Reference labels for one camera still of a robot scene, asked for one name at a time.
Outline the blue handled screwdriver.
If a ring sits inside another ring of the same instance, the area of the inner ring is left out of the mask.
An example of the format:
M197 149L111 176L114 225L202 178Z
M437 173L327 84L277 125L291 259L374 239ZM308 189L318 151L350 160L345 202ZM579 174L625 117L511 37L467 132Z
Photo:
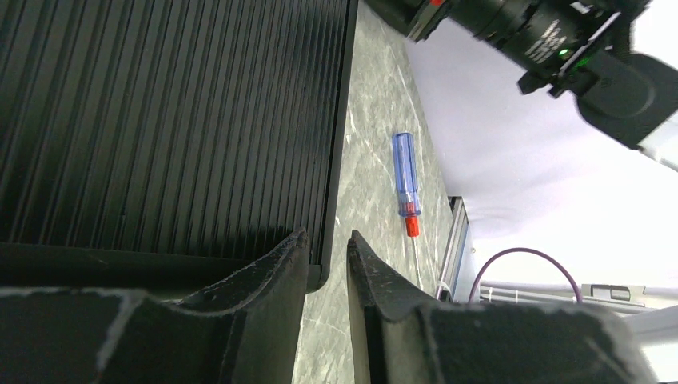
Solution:
M398 196L398 214L405 224L405 232L413 246L417 285L422 287L421 269L415 238L420 235L421 215L417 166L413 136L408 132L392 137L395 187Z

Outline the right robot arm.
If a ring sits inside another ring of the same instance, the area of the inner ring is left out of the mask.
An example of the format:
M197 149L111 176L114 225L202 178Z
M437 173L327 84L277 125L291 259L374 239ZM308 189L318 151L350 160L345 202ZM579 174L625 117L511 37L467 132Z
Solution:
M677 167L677 70L632 50L646 1L371 1L411 41L451 20L524 70L523 94L569 92L580 116L621 145Z

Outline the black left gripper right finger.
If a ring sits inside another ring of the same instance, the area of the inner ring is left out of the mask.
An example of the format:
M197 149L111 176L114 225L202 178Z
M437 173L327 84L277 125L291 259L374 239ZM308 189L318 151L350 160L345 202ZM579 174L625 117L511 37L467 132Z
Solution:
M354 231L347 284L357 383L654 383L630 329L587 304L454 304Z

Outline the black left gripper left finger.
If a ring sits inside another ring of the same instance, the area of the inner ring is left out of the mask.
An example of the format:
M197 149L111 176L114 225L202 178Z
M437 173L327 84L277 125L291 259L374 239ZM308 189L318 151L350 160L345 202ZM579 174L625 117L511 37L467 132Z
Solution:
M138 289L4 288L4 383L289 383L309 268L297 230L179 302Z

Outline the black poker set case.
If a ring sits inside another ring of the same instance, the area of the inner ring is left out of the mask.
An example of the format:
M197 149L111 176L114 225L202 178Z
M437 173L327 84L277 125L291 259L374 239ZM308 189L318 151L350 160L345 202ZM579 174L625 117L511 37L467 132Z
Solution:
M4 1L1 283L330 271L355 1Z

